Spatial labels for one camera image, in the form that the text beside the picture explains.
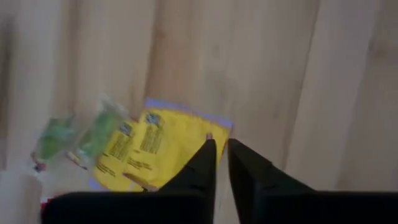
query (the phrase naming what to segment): snack bag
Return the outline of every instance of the snack bag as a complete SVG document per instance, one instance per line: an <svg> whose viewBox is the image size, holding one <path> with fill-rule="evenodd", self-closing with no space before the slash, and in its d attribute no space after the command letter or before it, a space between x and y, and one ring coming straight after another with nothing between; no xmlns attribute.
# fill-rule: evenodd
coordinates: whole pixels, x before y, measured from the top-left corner
<svg viewBox="0 0 398 224"><path fill-rule="evenodd" d="M36 172L45 170L48 161L70 144L74 133L72 129L73 118L74 116L50 119L30 155Z"/></svg>
<svg viewBox="0 0 398 224"><path fill-rule="evenodd" d="M220 161L232 122L147 100L132 143L126 176L141 185L161 188L176 176L212 134Z"/></svg>
<svg viewBox="0 0 398 224"><path fill-rule="evenodd" d="M136 126L135 121L125 119L119 128L113 131L111 139L93 169L96 180L109 190L143 191L140 185L123 175Z"/></svg>
<svg viewBox="0 0 398 224"><path fill-rule="evenodd" d="M103 109L96 115L92 125L79 139L75 150L69 151L67 157L78 166L87 169L96 163L104 151L113 131L127 117L123 107L104 100Z"/></svg>

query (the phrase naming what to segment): green packet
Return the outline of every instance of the green packet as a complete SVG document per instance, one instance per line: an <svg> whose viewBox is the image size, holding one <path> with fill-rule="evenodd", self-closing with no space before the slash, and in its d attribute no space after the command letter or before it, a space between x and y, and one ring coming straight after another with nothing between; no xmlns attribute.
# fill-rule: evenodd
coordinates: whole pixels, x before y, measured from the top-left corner
<svg viewBox="0 0 398 224"><path fill-rule="evenodd" d="M78 139L76 146L67 152L67 158L84 169L95 165L113 131L126 117L128 115L121 105L103 101L103 109L97 113L91 126Z"/></svg>
<svg viewBox="0 0 398 224"><path fill-rule="evenodd" d="M69 118L51 118L40 135L33 150L31 159L34 170L41 172L47 163L59 152L64 151L72 141L74 116Z"/></svg>

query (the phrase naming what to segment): black object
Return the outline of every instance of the black object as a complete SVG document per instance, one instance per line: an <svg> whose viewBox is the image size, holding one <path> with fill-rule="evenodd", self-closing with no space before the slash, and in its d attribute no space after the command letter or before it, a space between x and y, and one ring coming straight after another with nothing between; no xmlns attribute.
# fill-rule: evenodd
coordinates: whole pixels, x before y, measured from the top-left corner
<svg viewBox="0 0 398 224"><path fill-rule="evenodd" d="M213 223L215 175L216 143L207 140L159 191L66 194L50 201L42 223Z"/></svg>
<svg viewBox="0 0 398 224"><path fill-rule="evenodd" d="M230 139L229 175L241 224L398 223L398 194L319 192Z"/></svg>

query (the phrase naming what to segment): yellow package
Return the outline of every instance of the yellow package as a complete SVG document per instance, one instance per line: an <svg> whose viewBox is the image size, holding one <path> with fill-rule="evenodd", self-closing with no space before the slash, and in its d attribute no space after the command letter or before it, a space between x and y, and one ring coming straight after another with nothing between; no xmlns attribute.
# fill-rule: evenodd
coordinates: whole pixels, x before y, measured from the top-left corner
<svg viewBox="0 0 398 224"><path fill-rule="evenodd" d="M176 176L211 133L221 159L232 123L188 112L157 100L147 100L129 152L128 176L157 189Z"/></svg>
<svg viewBox="0 0 398 224"><path fill-rule="evenodd" d="M96 180L113 191L142 192L143 188L123 175L137 123L125 120L112 133L111 139L93 169Z"/></svg>

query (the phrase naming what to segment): wooden floor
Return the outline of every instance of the wooden floor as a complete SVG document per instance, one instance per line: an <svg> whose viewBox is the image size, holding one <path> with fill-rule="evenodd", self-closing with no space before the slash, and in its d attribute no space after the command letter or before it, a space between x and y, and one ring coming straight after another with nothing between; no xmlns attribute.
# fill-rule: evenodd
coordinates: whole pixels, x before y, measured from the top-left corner
<svg viewBox="0 0 398 224"><path fill-rule="evenodd" d="M395 0L20 4L9 169L49 117L76 112L84 127L105 94L137 118L149 96L231 119L232 137L317 189L398 188ZM226 165L215 220L238 223Z"/></svg>

